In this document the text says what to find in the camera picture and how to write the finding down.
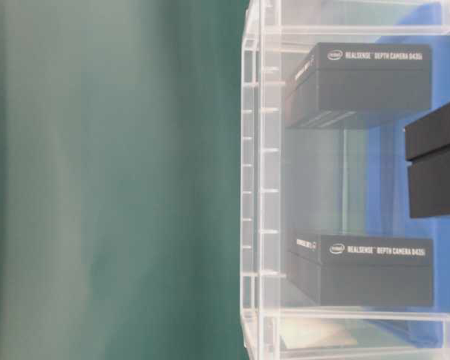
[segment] blue surface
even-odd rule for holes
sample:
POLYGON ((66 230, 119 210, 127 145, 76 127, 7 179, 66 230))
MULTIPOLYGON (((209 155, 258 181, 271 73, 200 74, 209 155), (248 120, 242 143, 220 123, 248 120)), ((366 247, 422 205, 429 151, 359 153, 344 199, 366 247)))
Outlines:
MULTIPOLYGON (((440 25, 441 10, 439 3, 421 6, 400 24, 440 25)), ((450 36, 383 37, 379 42, 430 45, 433 54, 432 110, 450 101, 450 36)), ((450 217, 417 220, 410 219, 409 215, 403 128, 421 115, 408 116, 369 131, 366 230, 368 233, 432 238, 433 307, 397 310, 450 312, 450 217)), ((386 326, 418 347, 441 347, 443 342, 441 323, 389 322, 386 326)))

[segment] box lid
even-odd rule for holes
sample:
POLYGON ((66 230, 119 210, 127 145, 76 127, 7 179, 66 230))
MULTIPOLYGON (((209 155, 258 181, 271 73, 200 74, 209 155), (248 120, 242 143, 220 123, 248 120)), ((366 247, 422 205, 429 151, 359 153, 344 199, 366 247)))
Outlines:
POLYGON ((450 103, 407 125, 405 139, 408 161, 450 146, 450 103))

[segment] black product box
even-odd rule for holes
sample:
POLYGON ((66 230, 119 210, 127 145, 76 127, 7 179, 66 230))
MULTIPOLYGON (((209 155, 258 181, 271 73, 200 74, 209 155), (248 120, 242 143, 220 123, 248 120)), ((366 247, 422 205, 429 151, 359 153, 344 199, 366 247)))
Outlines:
POLYGON ((411 218, 450 215, 450 103, 405 127, 411 218))
POLYGON ((287 278, 315 305, 434 302, 431 239, 302 233, 292 237, 288 250, 287 278))
POLYGON ((372 128, 431 107, 428 45, 318 43, 286 81, 287 127, 372 128))

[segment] black box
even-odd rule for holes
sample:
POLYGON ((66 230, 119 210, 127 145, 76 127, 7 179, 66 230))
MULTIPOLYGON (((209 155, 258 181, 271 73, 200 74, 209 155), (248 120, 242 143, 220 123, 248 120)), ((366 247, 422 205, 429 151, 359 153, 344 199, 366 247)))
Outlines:
POLYGON ((287 127, 371 128, 429 110, 428 45, 318 43, 286 81, 287 127))
POLYGON ((433 251, 426 238, 302 233, 289 242, 286 273, 315 305, 431 306, 433 251))
POLYGON ((410 217, 450 215, 450 103, 405 127, 410 217))

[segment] white label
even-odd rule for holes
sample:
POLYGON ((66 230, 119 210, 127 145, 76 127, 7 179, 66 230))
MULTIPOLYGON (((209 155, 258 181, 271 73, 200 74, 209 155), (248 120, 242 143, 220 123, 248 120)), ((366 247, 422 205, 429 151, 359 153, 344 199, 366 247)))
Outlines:
POLYGON ((297 238, 297 245, 303 246, 304 248, 307 248, 307 249, 312 249, 312 250, 317 249, 317 243, 315 241, 311 242, 311 241, 302 240, 300 238, 297 238))

